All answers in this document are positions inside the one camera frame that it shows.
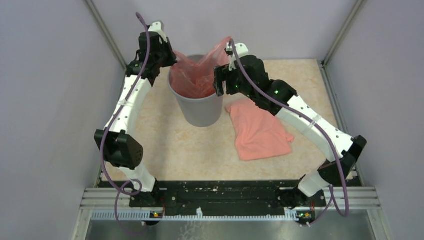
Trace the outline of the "translucent red trash bag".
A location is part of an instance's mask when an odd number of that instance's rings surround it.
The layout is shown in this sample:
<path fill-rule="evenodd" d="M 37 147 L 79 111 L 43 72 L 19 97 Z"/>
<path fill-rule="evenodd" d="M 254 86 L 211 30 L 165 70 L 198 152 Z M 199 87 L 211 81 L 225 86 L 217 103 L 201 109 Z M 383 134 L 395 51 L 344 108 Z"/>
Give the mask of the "translucent red trash bag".
<path fill-rule="evenodd" d="M 214 69 L 229 63 L 225 49 L 231 39 L 230 36 L 224 38 L 198 61 L 175 51 L 177 63 L 169 71 L 171 88 L 180 96 L 189 99 L 202 99 L 215 94 Z"/>

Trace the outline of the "grey plastic trash bin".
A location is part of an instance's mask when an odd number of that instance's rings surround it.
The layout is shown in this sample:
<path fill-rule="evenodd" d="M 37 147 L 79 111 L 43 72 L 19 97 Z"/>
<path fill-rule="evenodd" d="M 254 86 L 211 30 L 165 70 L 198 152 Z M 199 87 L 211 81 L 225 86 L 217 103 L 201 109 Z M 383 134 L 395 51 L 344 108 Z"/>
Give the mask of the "grey plastic trash bin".
<path fill-rule="evenodd" d="M 200 57 L 205 55 L 195 54 L 188 57 L 192 60 L 199 61 Z M 199 128 L 209 127 L 215 124 L 221 117 L 223 107 L 223 97 L 212 94 L 208 97 L 191 99 L 177 94 L 170 85 L 170 73 L 168 74 L 168 86 L 176 97 L 179 107 L 186 121 Z"/>

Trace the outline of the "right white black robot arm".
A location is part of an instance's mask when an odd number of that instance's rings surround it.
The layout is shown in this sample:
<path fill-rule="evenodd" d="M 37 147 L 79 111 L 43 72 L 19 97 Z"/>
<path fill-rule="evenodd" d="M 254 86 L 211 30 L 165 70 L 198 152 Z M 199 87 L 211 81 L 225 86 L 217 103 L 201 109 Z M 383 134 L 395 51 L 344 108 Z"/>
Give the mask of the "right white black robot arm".
<path fill-rule="evenodd" d="M 317 192 L 329 186 L 347 186 L 346 178 L 359 160 L 367 140 L 333 126 L 285 81 L 270 79 L 261 59 L 247 55 L 240 62 L 216 66 L 214 88 L 218 96 L 246 96 L 258 108 L 295 127 L 325 155 L 324 163 L 301 177 L 292 189 L 297 205 L 307 206 Z"/>

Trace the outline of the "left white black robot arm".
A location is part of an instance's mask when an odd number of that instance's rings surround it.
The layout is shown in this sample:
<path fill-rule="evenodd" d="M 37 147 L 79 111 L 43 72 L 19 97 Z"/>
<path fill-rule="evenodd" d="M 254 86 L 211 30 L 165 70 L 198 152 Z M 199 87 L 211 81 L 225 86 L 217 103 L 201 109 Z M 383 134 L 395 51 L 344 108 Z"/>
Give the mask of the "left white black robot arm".
<path fill-rule="evenodd" d="M 130 196 L 142 193 L 141 200 L 154 207 L 161 198 L 159 191 L 155 190 L 157 180 L 143 164 L 144 149 L 133 134 L 142 104 L 161 68 L 171 67 L 177 61 L 170 40 L 164 33 L 154 30 L 142 32 L 138 43 L 134 60 L 125 68 L 124 86 L 115 110 L 104 129 L 96 130 L 94 139 L 107 181 L 120 193 L 126 193 L 109 175 L 106 164 L 110 164 L 123 172 L 132 184 Z"/>

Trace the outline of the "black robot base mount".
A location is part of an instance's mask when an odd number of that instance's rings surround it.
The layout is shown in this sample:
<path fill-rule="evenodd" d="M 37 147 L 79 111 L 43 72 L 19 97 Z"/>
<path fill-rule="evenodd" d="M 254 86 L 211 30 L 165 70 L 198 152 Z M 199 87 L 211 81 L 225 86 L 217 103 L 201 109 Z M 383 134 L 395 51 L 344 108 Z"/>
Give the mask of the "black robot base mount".
<path fill-rule="evenodd" d="M 296 180 L 158 181 L 152 192 L 130 197 L 132 208 L 161 208 L 166 216 L 207 217 L 282 216 L 289 210 L 325 207 L 320 190 L 306 197 Z"/>

